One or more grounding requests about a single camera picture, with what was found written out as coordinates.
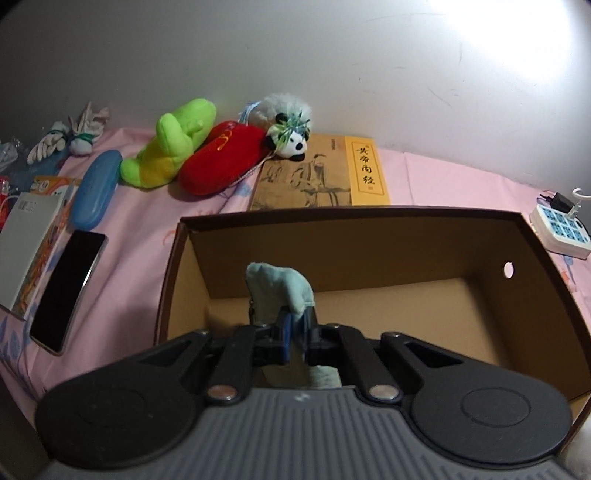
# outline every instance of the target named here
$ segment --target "smartphone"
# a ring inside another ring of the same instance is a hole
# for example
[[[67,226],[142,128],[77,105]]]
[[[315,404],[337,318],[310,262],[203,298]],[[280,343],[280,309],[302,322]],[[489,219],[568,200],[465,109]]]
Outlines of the smartphone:
[[[31,339],[60,355],[78,301],[107,243],[102,233],[76,230],[47,282],[31,324]]]

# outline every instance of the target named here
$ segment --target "red plush toy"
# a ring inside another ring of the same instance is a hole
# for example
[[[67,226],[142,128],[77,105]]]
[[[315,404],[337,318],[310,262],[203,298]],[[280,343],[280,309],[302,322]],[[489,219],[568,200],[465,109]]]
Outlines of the red plush toy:
[[[270,153],[262,128],[237,122],[213,127],[203,146],[183,164],[178,182],[198,196],[219,193],[244,178]]]

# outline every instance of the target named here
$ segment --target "pink tablecloth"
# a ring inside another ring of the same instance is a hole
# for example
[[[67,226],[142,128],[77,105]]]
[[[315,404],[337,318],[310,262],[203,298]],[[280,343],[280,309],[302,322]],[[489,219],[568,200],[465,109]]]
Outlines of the pink tablecloth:
[[[81,177],[102,151],[135,154],[152,132],[121,129],[106,133],[89,157],[70,158],[62,176]],[[528,215],[539,190],[502,176],[419,155],[381,150],[393,205],[462,206]],[[0,374],[25,416],[32,421],[37,400],[64,380],[136,353],[152,344],[164,271],[181,216],[245,210],[254,176],[210,199],[195,201],[176,184],[145,192],[119,186],[96,231],[109,237],[92,276],[63,356],[31,343],[28,323],[0,320]],[[589,262],[551,254],[584,318],[591,325]]]

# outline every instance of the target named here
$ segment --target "power strip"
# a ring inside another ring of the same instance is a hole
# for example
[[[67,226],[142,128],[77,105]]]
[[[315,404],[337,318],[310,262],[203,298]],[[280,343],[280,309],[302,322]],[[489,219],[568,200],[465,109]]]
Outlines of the power strip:
[[[544,248],[550,252],[586,260],[591,241],[585,227],[576,218],[543,205],[530,213],[530,221]]]

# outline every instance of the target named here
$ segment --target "panda ear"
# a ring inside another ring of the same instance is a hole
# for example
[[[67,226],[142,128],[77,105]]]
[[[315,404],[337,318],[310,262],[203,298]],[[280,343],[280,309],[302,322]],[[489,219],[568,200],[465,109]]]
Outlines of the panda ear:
[[[275,116],[275,123],[278,123],[278,124],[287,123],[287,115],[284,113],[278,113]]]
[[[267,135],[265,137],[265,139],[263,140],[264,145],[271,151],[275,151],[276,146],[275,146],[275,142],[273,141],[273,137],[270,135]]]

